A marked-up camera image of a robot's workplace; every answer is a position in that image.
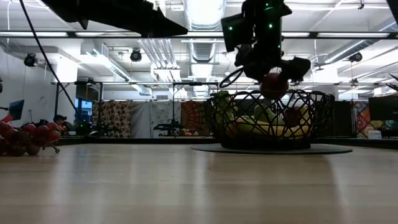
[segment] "metal wire bowl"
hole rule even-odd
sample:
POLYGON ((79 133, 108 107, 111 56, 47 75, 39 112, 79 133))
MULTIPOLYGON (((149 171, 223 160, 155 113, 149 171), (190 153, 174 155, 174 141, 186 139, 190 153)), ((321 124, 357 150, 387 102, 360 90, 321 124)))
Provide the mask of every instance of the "metal wire bowl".
POLYGON ((308 149, 330 119, 334 100, 319 91, 289 90, 274 101, 260 91, 224 93, 206 101, 205 116, 223 147, 308 149))

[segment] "patterned backdrop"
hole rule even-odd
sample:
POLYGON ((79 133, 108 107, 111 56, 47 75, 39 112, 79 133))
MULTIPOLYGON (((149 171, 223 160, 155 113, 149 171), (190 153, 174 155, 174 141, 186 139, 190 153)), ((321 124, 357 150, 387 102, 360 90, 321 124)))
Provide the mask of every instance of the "patterned backdrop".
POLYGON ((368 138, 368 131, 377 128, 391 129, 396 125, 395 121, 371 121, 369 113, 369 103, 365 101, 355 101, 356 109, 356 134, 358 138, 368 138))
POLYGON ((181 124, 186 129, 196 130, 200 136, 209 136, 210 129, 205 121, 203 102, 191 100, 181 103, 181 124))
MULTIPOLYGON (((130 138, 132 101, 102 102, 101 119, 108 126, 116 126, 118 131, 109 132, 110 138, 130 138)), ((98 119, 98 102, 94 104, 93 122, 98 119)))

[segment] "black pole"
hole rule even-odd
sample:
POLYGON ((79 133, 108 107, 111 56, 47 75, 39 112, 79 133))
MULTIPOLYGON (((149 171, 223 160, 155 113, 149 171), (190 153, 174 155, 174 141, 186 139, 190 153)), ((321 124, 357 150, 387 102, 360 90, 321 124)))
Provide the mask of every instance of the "black pole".
POLYGON ((101 125, 102 97, 104 91, 104 83, 99 83, 99 100, 98 100, 98 126, 101 125))
POLYGON ((55 111, 54 116, 58 114, 58 98, 59 98, 60 84, 57 83, 57 94, 55 95, 55 111))
POLYGON ((173 122, 175 121, 175 120, 174 120, 174 94, 175 94, 174 88, 175 88, 175 84, 173 83, 173 122))

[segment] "round mat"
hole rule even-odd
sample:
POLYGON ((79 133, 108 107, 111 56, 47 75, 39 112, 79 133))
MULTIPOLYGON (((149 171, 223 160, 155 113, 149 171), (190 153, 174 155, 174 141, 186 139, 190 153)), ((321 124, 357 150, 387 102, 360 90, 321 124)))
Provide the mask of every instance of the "round mat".
POLYGON ((194 150, 206 152, 226 152, 241 154, 268 154, 268 155, 317 155, 317 154, 337 154, 347 153, 353 150, 349 147, 327 146, 321 144, 311 144, 310 149, 227 149, 221 144, 202 144, 191 147, 194 150))

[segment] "ceiling pipe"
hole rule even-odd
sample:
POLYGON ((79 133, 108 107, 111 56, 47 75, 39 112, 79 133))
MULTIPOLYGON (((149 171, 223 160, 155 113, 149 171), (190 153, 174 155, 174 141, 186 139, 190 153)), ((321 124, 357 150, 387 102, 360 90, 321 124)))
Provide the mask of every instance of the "ceiling pipe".
POLYGON ((360 75, 356 75, 353 78, 357 78, 358 81, 370 78, 370 77, 375 77, 376 75, 381 75, 383 73, 388 73, 398 67, 398 62, 391 63, 389 65, 383 66, 377 70, 371 71, 371 72, 366 72, 362 73, 360 75))
POLYGON ((143 47, 145 53, 147 55, 150 55, 150 57, 152 58, 152 60, 151 60, 152 63, 154 63, 157 68, 161 68, 162 64, 160 63, 160 61, 157 60, 155 53, 153 52, 152 48, 148 44, 147 40, 144 39, 144 40, 140 40, 140 41, 141 41, 140 45, 142 44, 141 47, 143 47))
MULTIPOLYGON (((378 32, 398 32, 398 25, 394 18, 384 21, 376 29, 378 32)), ((323 58, 325 64, 336 63, 364 50, 380 40, 353 40, 323 58)))
POLYGON ((169 52, 170 52, 170 59, 172 61, 173 64, 173 68, 177 68, 177 61, 175 59, 175 55, 174 55, 174 51, 173 51, 173 46, 172 46, 172 41, 170 39, 166 39, 163 40, 166 43, 166 47, 168 48, 169 52))
POLYGON ((166 45, 164 44, 163 40, 158 40, 158 43, 159 43, 160 47, 162 48, 164 57, 166 58, 167 66, 170 67, 170 68, 173 67, 173 63, 172 63, 172 61, 170 59, 170 55, 167 52, 167 48, 166 48, 166 45))
POLYGON ((164 62, 162 53, 160 52, 159 48, 157 47, 155 40, 154 39, 150 39, 149 40, 149 45, 152 47, 152 50, 154 50, 155 56, 160 61, 160 64, 162 65, 162 68, 165 68, 166 67, 166 63, 164 62))
POLYGON ((153 56, 150 54, 149 50, 147 49, 147 47, 144 45, 144 43, 142 42, 142 40, 138 40, 138 44, 141 46, 141 48, 144 50, 144 52, 146 53, 146 55, 148 56, 150 62, 152 62, 152 64, 154 64, 156 67, 158 67, 155 63, 155 59, 153 58, 153 56))
POLYGON ((147 39, 146 39, 146 40, 143 40, 142 42, 144 43, 144 45, 147 47, 148 51, 150 52, 150 54, 151 54, 152 57, 154 58, 155 63, 156 63, 156 66, 157 66, 158 68, 162 68, 162 67, 163 67, 162 62, 160 61, 159 56, 155 53, 155 50, 154 50, 154 48, 151 46, 150 42, 149 42, 147 39))

